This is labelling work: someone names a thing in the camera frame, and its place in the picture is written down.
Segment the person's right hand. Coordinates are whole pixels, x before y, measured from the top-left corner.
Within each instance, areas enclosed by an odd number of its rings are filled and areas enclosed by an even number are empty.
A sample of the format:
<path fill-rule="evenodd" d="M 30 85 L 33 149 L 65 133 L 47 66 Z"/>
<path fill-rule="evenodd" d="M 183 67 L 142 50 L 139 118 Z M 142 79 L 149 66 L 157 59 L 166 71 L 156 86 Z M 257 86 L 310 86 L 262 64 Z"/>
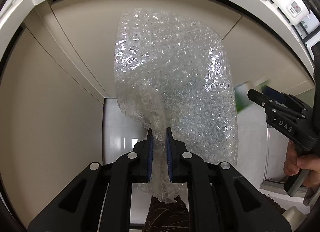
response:
<path fill-rule="evenodd" d="M 299 173 L 300 169 L 310 170 L 310 173 L 304 180 L 307 188 L 316 190 L 320 183 L 320 159 L 317 155 L 298 156 L 295 150 L 295 144 L 289 141 L 286 151 L 286 159 L 284 162 L 284 173 L 293 176 Z"/>

